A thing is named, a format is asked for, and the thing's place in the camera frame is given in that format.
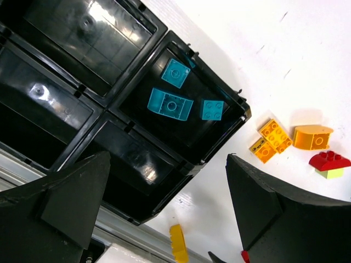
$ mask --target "black storage organizer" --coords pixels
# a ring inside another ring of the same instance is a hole
[[[4,0],[2,6],[5,25],[60,65],[71,75],[67,79],[72,85],[103,106],[167,31],[138,0]],[[13,41],[29,48],[17,37]]]
[[[166,31],[138,0],[3,0],[0,147],[44,171],[107,150],[103,205],[135,225],[157,215],[251,116]],[[163,74],[170,63],[186,68],[178,83]],[[155,113],[155,88],[186,114]],[[204,100],[222,103],[220,121],[201,118]]]

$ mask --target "cyan 2x3 lego brick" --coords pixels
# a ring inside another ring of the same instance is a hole
[[[189,73],[190,69],[188,67],[175,59],[171,59],[161,78],[180,89]]]
[[[154,113],[169,118],[186,121],[192,105],[192,100],[153,88],[149,99],[148,109]]]
[[[222,119],[224,101],[203,100],[200,117],[204,121],[220,121]]]

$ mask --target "yellow-green lego brick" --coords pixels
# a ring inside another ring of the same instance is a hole
[[[333,170],[329,170],[329,171],[320,171],[320,170],[316,169],[316,172],[327,179],[333,179],[333,178],[342,177],[344,174],[344,168],[333,169]]]

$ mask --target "lego stud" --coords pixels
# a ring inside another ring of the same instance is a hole
[[[167,109],[170,111],[174,111],[176,108],[177,108],[177,104],[173,101],[171,101],[167,104]]]
[[[171,76],[172,76],[172,78],[179,78],[180,77],[179,70],[172,70],[171,71]]]
[[[317,145],[321,145],[321,144],[323,143],[323,138],[317,138],[316,141],[315,141],[315,143],[316,143]]]
[[[267,150],[267,149],[264,149],[263,151],[262,151],[262,155],[263,156],[267,156],[269,154],[269,151]]]

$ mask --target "toy brick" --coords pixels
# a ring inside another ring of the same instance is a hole
[[[178,263],[189,262],[188,252],[186,251],[185,239],[180,225],[174,225],[169,230],[171,234],[171,246],[174,259]]]
[[[189,73],[190,69],[188,67],[175,59],[171,59],[161,78],[180,89]]]
[[[153,88],[148,103],[148,109],[169,118],[186,121],[189,117],[192,105],[192,100]]]
[[[250,258],[248,256],[248,252],[246,250],[243,250],[241,252],[242,259],[244,260],[245,263],[250,263]]]
[[[278,153],[284,152],[290,145],[292,140],[279,126],[276,120],[271,119],[259,133],[276,149]]]
[[[250,151],[253,152],[263,163],[269,161],[276,154],[276,149],[273,148],[265,138],[260,138],[256,141],[250,148]]]
[[[344,168],[329,170],[329,171],[319,171],[316,169],[316,172],[322,175],[327,179],[339,178],[342,177],[344,174]]]
[[[295,127],[293,145],[303,150],[325,150],[333,129],[321,125]]]
[[[200,117],[204,121],[220,121],[222,119],[224,101],[204,100],[201,104]]]
[[[333,151],[321,152],[311,158],[309,164],[318,171],[329,171],[351,166],[349,159],[334,153]]]

